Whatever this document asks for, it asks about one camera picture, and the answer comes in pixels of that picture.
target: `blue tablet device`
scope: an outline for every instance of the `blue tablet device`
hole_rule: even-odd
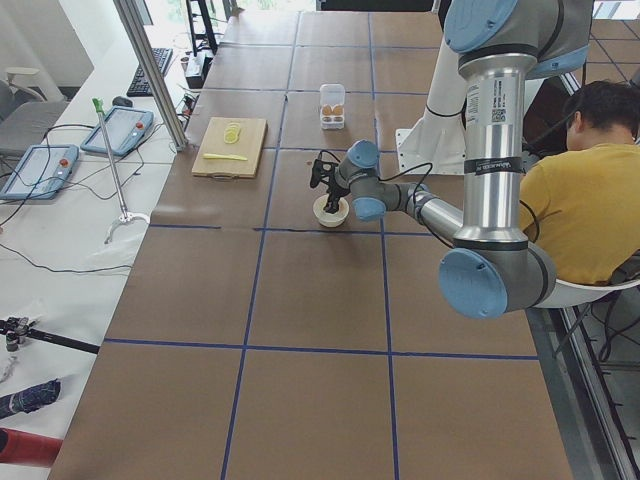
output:
[[[75,145],[32,145],[0,190],[4,200],[48,200],[64,185],[78,159]]]
[[[105,114],[107,135],[116,157],[124,157],[136,148],[153,125],[153,112],[114,106]],[[91,131],[80,148],[88,153],[106,155],[100,124]]]

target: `black keyboard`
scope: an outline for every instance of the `black keyboard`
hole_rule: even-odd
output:
[[[171,63],[173,50],[170,48],[152,48],[152,50],[160,72],[162,75],[165,75]],[[133,76],[133,80],[131,80],[129,90],[127,90],[127,97],[151,97],[152,95],[151,87],[149,82],[147,82],[147,77],[144,75],[142,66],[138,65],[136,74]]]

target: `person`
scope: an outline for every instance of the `person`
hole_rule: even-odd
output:
[[[568,151],[522,179],[520,228],[551,256],[558,278],[605,285],[640,249],[640,90],[593,82],[564,115]]]

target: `white bowl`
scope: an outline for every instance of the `white bowl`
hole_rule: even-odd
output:
[[[317,198],[316,201],[313,202],[313,214],[318,219],[320,225],[335,228],[342,225],[347,215],[349,215],[349,202],[341,198],[338,201],[338,211],[336,213],[327,213],[323,210],[327,204],[327,198],[329,198],[328,194]]]

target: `white desk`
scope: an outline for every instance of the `white desk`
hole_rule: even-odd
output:
[[[171,69],[165,77],[174,105],[182,98],[178,83],[186,85],[174,54]],[[117,41],[100,65],[90,75],[58,121],[58,125],[81,123],[95,125],[97,116],[93,97],[104,100],[105,109],[117,95],[126,95],[138,62],[127,38]],[[155,124],[162,123],[152,97],[135,98],[137,108],[155,113]],[[87,129],[58,129],[49,135],[50,143],[79,145]],[[141,148],[145,165],[140,174],[123,188],[127,206],[132,212],[150,214],[162,190],[174,158],[174,147],[165,127],[160,127]],[[133,152],[118,164],[121,181],[140,165]],[[81,152],[69,180],[78,182],[87,175],[100,173],[82,183],[101,196],[115,192],[106,158]],[[4,220],[16,205],[1,205]],[[147,225],[135,221],[115,230],[113,241],[104,245],[111,222],[120,215],[117,196],[100,200],[88,189],[72,187],[50,201],[30,201],[4,226],[0,243],[20,251],[37,264],[55,269],[87,270],[112,265],[131,264],[138,251]],[[0,318],[28,316],[39,318],[34,327],[49,333],[100,345],[109,325],[128,269],[91,274],[50,273],[29,265],[25,260],[0,249],[2,287]],[[0,374],[10,354],[0,338]],[[70,348],[28,339],[16,354],[18,363],[13,375],[0,384],[0,397],[33,385],[58,378],[62,389],[52,405],[28,415],[20,413],[2,420],[5,428],[63,438],[75,412],[89,376],[95,355]],[[0,465],[3,480],[45,479],[48,469]]]

